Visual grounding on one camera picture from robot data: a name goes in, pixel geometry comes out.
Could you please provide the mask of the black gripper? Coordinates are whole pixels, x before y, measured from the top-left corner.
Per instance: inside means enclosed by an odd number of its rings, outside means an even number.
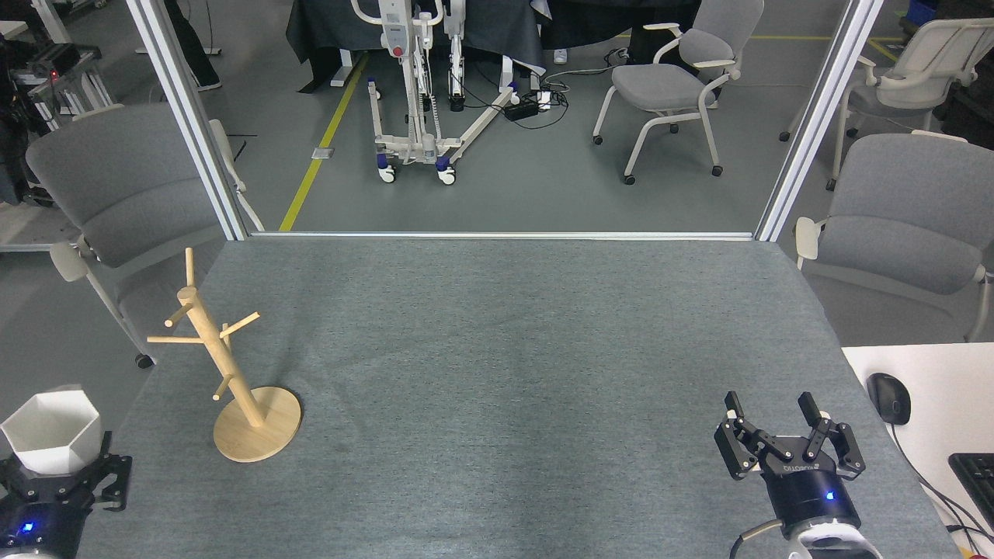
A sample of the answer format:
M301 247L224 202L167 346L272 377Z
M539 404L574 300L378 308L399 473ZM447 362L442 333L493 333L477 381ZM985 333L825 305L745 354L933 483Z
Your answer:
M714 441L733 478L744 478L759 463L762 449L773 448L773 437L746 421L735 392L725 394L725 418L714 431ZM800 410L811 428L802 452L793 452L785 463L774 454L766 455L766 487L775 517L784 527L786 539L811 525L838 523L860 527L860 517L836 473L856 478L866 470L853 430L845 422L835 422L818 407L810 392L800 394ZM836 451L836 464L821 452L825 439Z
M1 484L8 492L2 499L2 556L75 556L86 517L95 505L107 512L127 508L129 478L134 458L110 452L113 434L104 432L99 455L78 473L74 491L28 498L32 471L19 459L1 461Z

